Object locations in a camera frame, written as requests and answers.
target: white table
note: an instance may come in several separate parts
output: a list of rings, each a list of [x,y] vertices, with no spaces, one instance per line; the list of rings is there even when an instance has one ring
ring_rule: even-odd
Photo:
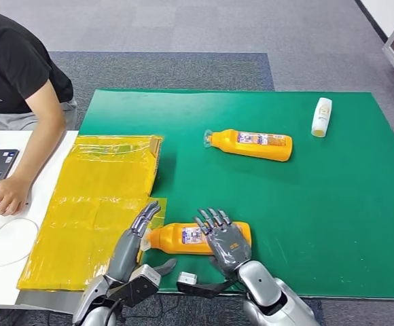
[[[30,134],[30,131],[0,131],[0,149],[18,149],[20,151],[16,163],[12,167],[12,171],[24,154],[24,150]],[[30,195],[30,205],[17,217],[29,219],[40,227],[58,179],[63,161],[67,156],[77,135],[78,131],[68,131],[66,133],[60,144],[49,158],[34,182]],[[0,216],[0,227],[14,218]],[[30,229],[26,224],[24,228],[17,228],[18,222],[20,221],[10,223],[5,226],[5,229],[9,233],[12,233],[13,230],[9,228],[14,228],[14,232],[18,233],[17,236],[24,235],[19,232],[27,232]],[[30,234],[27,234],[27,237],[33,239],[31,241],[33,244],[35,236],[33,234],[33,228],[29,231]],[[5,236],[0,237],[0,246],[6,246],[9,253],[11,253],[11,250],[19,250],[18,254],[20,254],[20,249],[15,248],[11,239]],[[78,292],[19,291],[17,289],[17,280],[22,273],[26,261],[27,258],[8,266],[0,267],[0,308],[45,308],[62,312],[73,312],[75,310],[77,301],[81,296]]]

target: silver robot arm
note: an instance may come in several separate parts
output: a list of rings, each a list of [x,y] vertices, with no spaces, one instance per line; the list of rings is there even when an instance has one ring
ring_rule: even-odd
[[[121,312],[123,304],[133,307],[157,292],[161,275],[171,271],[175,259],[157,268],[146,264],[137,268],[137,256],[147,224],[160,210],[158,202],[150,202],[123,232],[106,273],[95,277],[82,294],[73,315],[73,325],[115,326],[116,314]]]
[[[199,210],[206,223],[199,217],[195,221],[212,249],[214,259],[211,262],[227,280],[218,285],[198,285],[195,275],[180,273],[179,291],[214,297],[239,281],[246,288],[244,310],[253,325],[319,326],[312,309],[290,287],[273,278],[262,263],[251,260],[251,248],[225,212],[208,210],[212,217]]]
[[[259,261],[248,261],[238,270],[247,288],[244,311],[253,325],[318,326],[313,311],[278,278],[273,278]]]

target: white bottle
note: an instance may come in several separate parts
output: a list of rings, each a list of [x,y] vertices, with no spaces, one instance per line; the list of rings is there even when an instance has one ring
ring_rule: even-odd
[[[313,115],[312,122],[312,134],[315,137],[325,137],[330,115],[331,114],[332,101],[328,98],[321,97]]]

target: yellow bottle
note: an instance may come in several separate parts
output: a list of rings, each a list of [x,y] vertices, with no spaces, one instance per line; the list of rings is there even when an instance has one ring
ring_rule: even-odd
[[[280,162],[288,161],[292,152],[292,138],[284,134],[259,134],[227,129],[221,132],[205,133],[206,147],[218,147],[227,153],[255,158],[267,158]]]
[[[250,226],[233,222],[251,245]],[[147,230],[141,241],[141,250],[161,249],[171,254],[211,255],[212,251],[197,223],[171,223],[162,228]]]

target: yellow plastic bag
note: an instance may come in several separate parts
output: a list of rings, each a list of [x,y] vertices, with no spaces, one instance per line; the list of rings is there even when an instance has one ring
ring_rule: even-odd
[[[77,137],[63,162],[19,289],[83,290],[103,274],[150,200],[161,137]],[[164,223],[166,200],[151,228]]]

